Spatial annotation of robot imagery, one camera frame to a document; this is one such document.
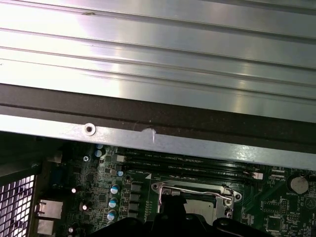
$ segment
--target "chip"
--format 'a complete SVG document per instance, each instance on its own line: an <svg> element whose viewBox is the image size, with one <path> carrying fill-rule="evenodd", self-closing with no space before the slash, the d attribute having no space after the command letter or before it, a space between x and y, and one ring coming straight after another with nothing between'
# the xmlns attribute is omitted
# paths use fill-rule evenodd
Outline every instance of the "chip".
<svg viewBox="0 0 316 237"><path fill-rule="evenodd" d="M90 215L84 215L83 216L84 221L90 221Z"/></svg>
<svg viewBox="0 0 316 237"><path fill-rule="evenodd" d="M139 201L139 195L138 194L131 194L130 200L131 201Z"/></svg>
<svg viewBox="0 0 316 237"><path fill-rule="evenodd" d="M267 230L272 231L272 232L278 232L280 231L280 228L281 228L281 218L269 216Z"/></svg>
<svg viewBox="0 0 316 237"><path fill-rule="evenodd" d="M137 203L130 203L129 210L138 211L138 204Z"/></svg>
<svg viewBox="0 0 316 237"><path fill-rule="evenodd" d="M137 213L129 212L128 217L137 218Z"/></svg>
<svg viewBox="0 0 316 237"><path fill-rule="evenodd" d="M104 160L105 160L105 162L110 162L111 161L111 156L105 156Z"/></svg>
<svg viewBox="0 0 316 237"><path fill-rule="evenodd" d="M116 170L116 171L122 171L122 169L123 169L123 166L120 165L120 164L117 164L117 165L115 166L115 170Z"/></svg>
<svg viewBox="0 0 316 237"><path fill-rule="evenodd" d="M88 174L87 175L87 181L92 182L94 180L94 175L93 174Z"/></svg>
<svg viewBox="0 0 316 237"><path fill-rule="evenodd" d="M132 184L132 192L140 192L142 186L140 186L139 184Z"/></svg>
<svg viewBox="0 0 316 237"><path fill-rule="evenodd" d="M81 168L80 167L74 167L73 172L74 173L81 173Z"/></svg>
<svg viewBox="0 0 316 237"><path fill-rule="evenodd" d="M100 194L99 195L99 201L105 201L105 195L104 194Z"/></svg>

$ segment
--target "screw hole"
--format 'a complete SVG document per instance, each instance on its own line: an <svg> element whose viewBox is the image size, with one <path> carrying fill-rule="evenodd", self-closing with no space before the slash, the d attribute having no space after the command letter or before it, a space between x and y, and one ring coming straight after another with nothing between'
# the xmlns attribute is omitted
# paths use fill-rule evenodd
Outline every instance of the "screw hole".
<svg viewBox="0 0 316 237"><path fill-rule="evenodd" d="M86 130L87 132L92 132L92 127L88 126L88 127L85 128L85 130Z"/></svg>

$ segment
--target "black ram slot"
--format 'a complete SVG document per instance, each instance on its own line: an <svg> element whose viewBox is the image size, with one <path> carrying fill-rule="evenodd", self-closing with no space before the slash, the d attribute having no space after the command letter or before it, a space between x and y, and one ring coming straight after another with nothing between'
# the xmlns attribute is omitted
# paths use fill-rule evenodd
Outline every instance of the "black ram slot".
<svg viewBox="0 0 316 237"><path fill-rule="evenodd" d="M187 157L187 156L179 156L179 155L170 155L166 153L158 153L158 152L147 152L147 151L141 151L141 150L134 150L134 149L128 149L128 148L119 148L118 153L120 155L124 155L131 158L146 158L150 160L156 160L159 161L160 159L166 159L171 160L174 158L179 159L186 159L186 162L196 163L198 165L210 165L210 166L220 166L224 167L225 169L240 169L245 170L248 172L253 172L254 165L247 164L247 163L238 163L238 162L230 162L230 161L217 161L213 159L206 159L206 158L197 158L197 157Z"/></svg>
<svg viewBox="0 0 316 237"><path fill-rule="evenodd" d="M126 168L128 170L140 170L145 172L155 172L158 174L166 174L166 175L178 175L180 177L192 177L192 178L204 178L204 179L211 179L211 180L218 180L218 181L229 181L229 182L236 182L236 183L252 183L255 180L253 178L248 178L244 176L238 177L231 177L227 176L227 174L214 174L211 172L192 172L181 170L177 168L168 168L165 166L161 166L159 164L137 164L137 163L128 163L126 164Z"/></svg>
<svg viewBox="0 0 316 237"><path fill-rule="evenodd" d="M152 159L152 158L147 158L147 157L128 157L127 161L131 162L144 162L144 163L158 163L158 164L164 164L164 165L176 165L179 166L181 164L183 167L189 167L192 169L209 169L209 170L214 170L214 171L221 171L221 172L231 172L235 174L242 174L246 175L249 177L252 177L252 171L249 170L244 170L240 168L233 168L233 167L224 167L224 166L219 166L219 164L216 165L210 165L207 163L194 163L194 162L179 162L178 160L171 160L171 159L164 159L164 158L157 158L157 159Z"/></svg>

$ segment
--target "electrolytic capacitor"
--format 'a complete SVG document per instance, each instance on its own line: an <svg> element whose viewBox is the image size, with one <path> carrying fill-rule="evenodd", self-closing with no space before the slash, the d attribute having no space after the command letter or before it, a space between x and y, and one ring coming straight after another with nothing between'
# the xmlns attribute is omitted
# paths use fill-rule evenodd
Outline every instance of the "electrolytic capacitor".
<svg viewBox="0 0 316 237"><path fill-rule="evenodd" d="M109 207L110 208L115 208L117 206L118 203L118 199L113 197L111 198L111 200L109 201Z"/></svg>
<svg viewBox="0 0 316 237"><path fill-rule="evenodd" d="M102 152L102 150L96 150L96 151L94 152L94 155L95 155L95 157L100 158L100 157L103 155L103 152Z"/></svg>
<svg viewBox="0 0 316 237"><path fill-rule="evenodd" d="M102 148L104 147L104 145L102 145L102 144L97 144L97 145L95 145L95 147L100 150L100 149L102 149Z"/></svg>
<svg viewBox="0 0 316 237"><path fill-rule="evenodd" d="M86 202L84 202L83 205L82 205L82 209L83 209L84 211L89 210L90 207L92 207L92 202L91 202L91 201L86 201Z"/></svg>
<svg viewBox="0 0 316 237"><path fill-rule="evenodd" d="M108 220L109 221L112 221L112 220L114 220L115 218L116 218L116 215L117 215L117 212L116 211L114 211L114 210L111 210L111 211L109 211L109 213L108 213Z"/></svg>
<svg viewBox="0 0 316 237"><path fill-rule="evenodd" d="M79 224L77 222L74 222L69 228L68 232L71 234L75 234L77 229L79 228Z"/></svg>
<svg viewBox="0 0 316 237"><path fill-rule="evenodd" d="M75 186L74 188L71 189L71 192L73 194L76 194L76 193L78 193L80 191L82 191L82 186L81 185L77 185L77 186Z"/></svg>
<svg viewBox="0 0 316 237"><path fill-rule="evenodd" d="M119 185L114 184L110 189L111 194L117 194L119 192Z"/></svg>
<svg viewBox="0 0 316 237"><path fill-rule="evenodd" d="M124 172L123 171L118 171L117 175L118 175L118 177L122 177L124 175Z"/></svg>
<svg viewBox="0 0 316 237"><path fill-rule="evenodd" d="M107 223L107 226L109 226L109 225L111 225L111 224L114 224L114 221L109 221L109 222Z"/></svg>

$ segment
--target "screw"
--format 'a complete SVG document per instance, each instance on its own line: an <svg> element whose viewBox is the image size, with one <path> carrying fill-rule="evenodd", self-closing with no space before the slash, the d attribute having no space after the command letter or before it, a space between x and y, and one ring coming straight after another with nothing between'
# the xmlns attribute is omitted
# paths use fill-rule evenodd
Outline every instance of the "screw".
<svg viewBox="0 0 316 237"><path fill-rule="evenodd" d="M229 224L228 220L219 220L219 224L222 225L222 226L227 226Z"/></svg>
<svg viewBox="0 0 316 237"><path fill-rule="evenodd" d="M89 160L90 160L90 157L88 157L88 156L84 156L84 157L83 157L83 161L84 161L84 162L88 162Z"/></svg>

